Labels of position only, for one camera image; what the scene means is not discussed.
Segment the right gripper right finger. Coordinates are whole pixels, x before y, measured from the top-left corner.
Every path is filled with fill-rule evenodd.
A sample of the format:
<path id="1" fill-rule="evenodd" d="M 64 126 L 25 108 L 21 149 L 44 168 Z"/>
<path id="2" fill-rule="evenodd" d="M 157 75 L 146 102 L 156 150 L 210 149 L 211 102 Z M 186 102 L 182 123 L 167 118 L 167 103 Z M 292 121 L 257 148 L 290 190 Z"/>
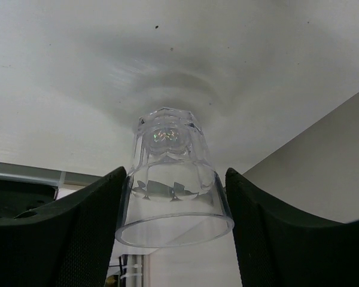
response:
<path id="1" fill-rule="evenodd" d="M 234 169 L 226 193 L 244 286 L 359 286 L 359 220 L 302 211 Z"/>

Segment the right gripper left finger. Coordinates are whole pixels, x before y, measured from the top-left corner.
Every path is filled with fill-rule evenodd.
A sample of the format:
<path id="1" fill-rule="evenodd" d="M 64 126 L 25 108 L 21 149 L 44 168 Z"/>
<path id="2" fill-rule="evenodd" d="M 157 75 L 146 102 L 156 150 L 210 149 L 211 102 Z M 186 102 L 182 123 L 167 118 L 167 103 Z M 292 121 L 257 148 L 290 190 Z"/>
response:
<path id="1" fill-rule="evenodd" d="M 0 218 L 0 286 L 104 286 L 126 171 Z"/>

